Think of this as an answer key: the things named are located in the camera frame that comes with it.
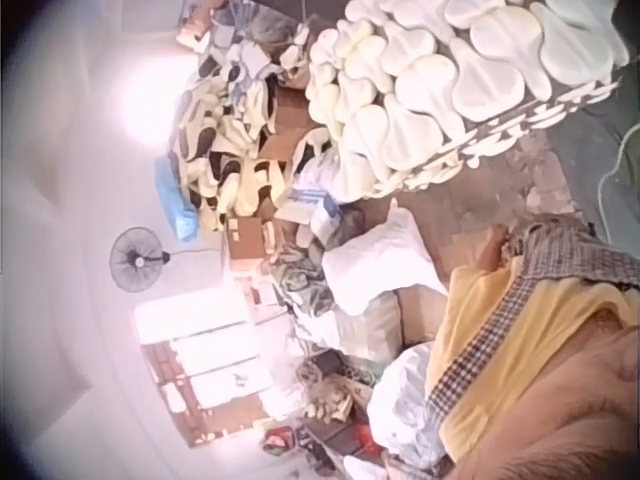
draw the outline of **hair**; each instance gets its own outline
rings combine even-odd
[[[613,450],[548,454],[511,462],[496,480],[626,480],[640,478],[640,455]]]

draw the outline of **red object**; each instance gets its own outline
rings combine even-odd
[[[383,448],[373,441],[373,436],[371,435],[371,428],[369,428],[369,425],[364,425],[361,423],[357,424],[356,437],[358,438],[358,442],[360,442],[360,446],[364,449],[365,452],[372,455],[380,455],[382,453]]]

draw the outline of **wall fan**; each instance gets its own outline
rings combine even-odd
[[[201,253],[216,249],[185,250],[170,254],[160,239],[145,227],[133,227],[116,238],[109,256],[109,269],[115,284],[128,293],[149,289],[160,277],[162,268],[181,253]]]

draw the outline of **blue plastic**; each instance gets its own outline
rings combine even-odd
[[[198,212],[182,195],[168,157],[156,158],[154,176],[156,191],[173,233],[181,242],[194,241],[198,236]]]

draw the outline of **yellow cloth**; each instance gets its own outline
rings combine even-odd
[[[473,267],[454,270],[449,301],[427,369],[427,391],[478,333],[522,265],[493,273]],[[545,364],[597,310],[609,308],[627,325],[638,324],[638,296],[608,284],[587,286],[577,278],[538,283],[501,348],[440,428],[454,461],[464,456],[487,427],[527,389]]]

